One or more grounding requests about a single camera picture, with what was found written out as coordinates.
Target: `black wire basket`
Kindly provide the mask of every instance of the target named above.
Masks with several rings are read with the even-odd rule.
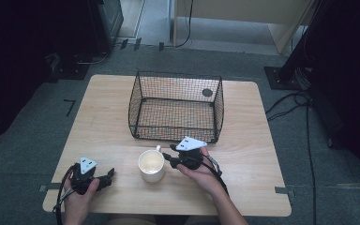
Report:
[[[137,73],[128,109],[134,138],[180,142],[189,136],[216,143],[223,118],[221,77]]]

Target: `white cup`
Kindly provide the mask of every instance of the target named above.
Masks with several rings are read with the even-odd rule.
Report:
[[[142,172],[142,179],[149,183],[154,183],[162,179],[165,174],[165,158],[162,156],[160,145],[157,149],[147,150],[139,157],[139,169]]]

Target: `gray carpet floor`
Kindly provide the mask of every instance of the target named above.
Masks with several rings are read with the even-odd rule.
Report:
[[[92,65],[84,81],[44,83],[0,136],[0,224],[55,224],[45,212],[40,185],[50,183],[86,86],[94,74],[135,75],[137,70],[222,76],[224,80],[255,82],[267,110],[292,91],[271,90],[263,67],[281,67],[287,58],[233,52],[210,52],[141,46],[133,51],[115,48],[103,62]],[[75,100],[71,106],[67,100]],[[274,113],[294,106],[289,99]],[[279,165],[290,195],[289,217],[247,217],[249,224],[360,224],[360,160],[348,150],[327,147],[323,125],[309,109],[312,174],[307,145],[306,108],[269,122]],[[85,224],[103,224],[107,215],[93,214]]]

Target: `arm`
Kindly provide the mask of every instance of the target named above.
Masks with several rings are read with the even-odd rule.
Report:
[[[201,148],[201,152],[205,156],[209,156],[209,153],[205,147]],[[204,158],[203,162],[213,167],[212,163]],[[217,209],[218,219],[223,225],[231,224],[248,224],[238,209],[233,204],[233,201],[227,195],[216,177],[209,171],[209,169],[201,166],[198,170],[192,171],[184,165],[177,165],[177,169],[184,175],[188,176],[204,189],[213,199],[215,207]]]
[[[66,209],[66,222],[65,225],[81,225],[86,220],[87,215],[89,214],[90,203],[93,200],[98,184],[100,181],[94,179],[89,185],[84,195],[80,195],[77,192],[70,194],[65,199],[65,209]],[[71,182],[68,177],[66,183],[64,184],[64,189],[69,189],[71,187]]]

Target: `floor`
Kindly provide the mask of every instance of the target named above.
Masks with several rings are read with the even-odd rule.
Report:
[[[144,45],[172,46],[168,0],[121,0],[124,24],[118,41],[141,38]],[[305,27],[299,27],[292,43],[282,55],[290,55]],[[177,44],[182,44],[188,35],[188,18],[178,22]],[[279,55],[266,23],[234,22],[209,19],[191,19],[190,38],[182,48],[213,50],[236,53]]]

